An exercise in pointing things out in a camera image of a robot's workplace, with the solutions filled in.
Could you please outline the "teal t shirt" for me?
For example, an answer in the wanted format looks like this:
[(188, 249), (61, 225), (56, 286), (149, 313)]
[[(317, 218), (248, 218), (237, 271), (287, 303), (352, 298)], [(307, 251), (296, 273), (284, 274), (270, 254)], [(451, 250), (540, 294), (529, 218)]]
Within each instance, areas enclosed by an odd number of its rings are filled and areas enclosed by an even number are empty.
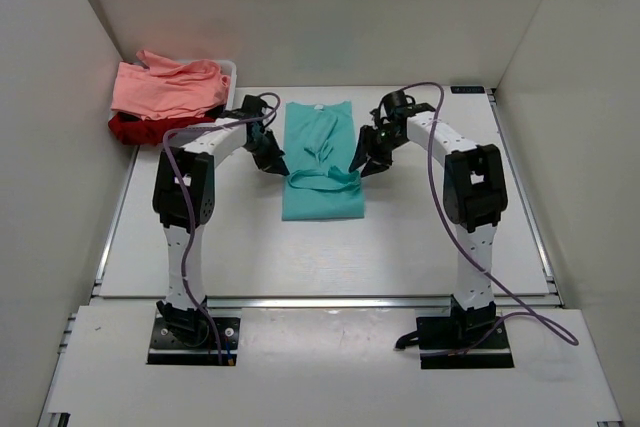
[(356, 148), (352, 104), (285, 108), (284, 221), (361, 219), (365, 196), (360, 174), (349, 170)]

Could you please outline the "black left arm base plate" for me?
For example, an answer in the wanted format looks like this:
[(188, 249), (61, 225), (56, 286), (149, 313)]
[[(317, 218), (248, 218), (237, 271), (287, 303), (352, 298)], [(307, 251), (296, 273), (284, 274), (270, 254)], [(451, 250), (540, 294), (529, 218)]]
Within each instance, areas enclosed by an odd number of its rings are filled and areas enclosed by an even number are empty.
[(208, 323), (200, 327), (195, 336), (184, 333), (175, 335), (165, 320), (157, 315), (149, 341), (147, 363), (169, 366), (235, 366), (241, 318), (223, 316), (214, 317), (213, 320), (218, 328), (221, 345), (217, 344), (215, 334), (209, 332)]

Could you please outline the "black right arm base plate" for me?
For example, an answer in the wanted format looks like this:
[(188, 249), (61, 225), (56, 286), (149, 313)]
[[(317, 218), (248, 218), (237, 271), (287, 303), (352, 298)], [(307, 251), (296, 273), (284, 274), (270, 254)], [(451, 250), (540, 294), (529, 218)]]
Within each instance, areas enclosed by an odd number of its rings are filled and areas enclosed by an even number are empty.
[(515, 366), (503, 318), (491, 301), (465, 309), (455, 299), (445, 314), (416, 317), (416, 329), (396, 340), (394, 349), (419, 349), (423, 370), (510, 369)]

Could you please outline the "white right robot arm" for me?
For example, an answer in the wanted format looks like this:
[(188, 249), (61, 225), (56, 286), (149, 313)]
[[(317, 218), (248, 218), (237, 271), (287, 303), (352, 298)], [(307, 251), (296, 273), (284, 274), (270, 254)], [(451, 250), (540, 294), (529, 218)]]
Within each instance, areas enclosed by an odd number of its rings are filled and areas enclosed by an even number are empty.
[(390, 119), (373, 110), (373, 123), (360, 129), (349, 169), (366, 177), (391, 167), (392, 152), (414, 143), (428, 153), (428, 166), (443, 168), (436, 209), (446, 227), (453, 226), (458, 250), (456, 287), (451, 296), (449, 338), (471, 347), (496, 319), (490, 278), (493, 242), (508, 197), (500, 149), (478, 144), (436, 119), (424, 105), (402, 108)]

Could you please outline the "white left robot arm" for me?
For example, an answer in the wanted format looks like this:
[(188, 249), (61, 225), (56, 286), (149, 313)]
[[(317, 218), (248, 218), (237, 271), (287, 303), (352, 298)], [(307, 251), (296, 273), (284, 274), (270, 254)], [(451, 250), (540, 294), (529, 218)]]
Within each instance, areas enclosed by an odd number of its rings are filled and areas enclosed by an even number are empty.
[(157, 309), (166, 328), (189, 347), (210, 339), (221, 343), (207, 309), (202, 245), (215, 208), (216, 168), (238, 149), (251, 154), (262, 172), (289, 174), (266, 116), (227, 115), (211, 125), (171, 129), (162, 140), (152, 207), (167, 242), (169, 281)]

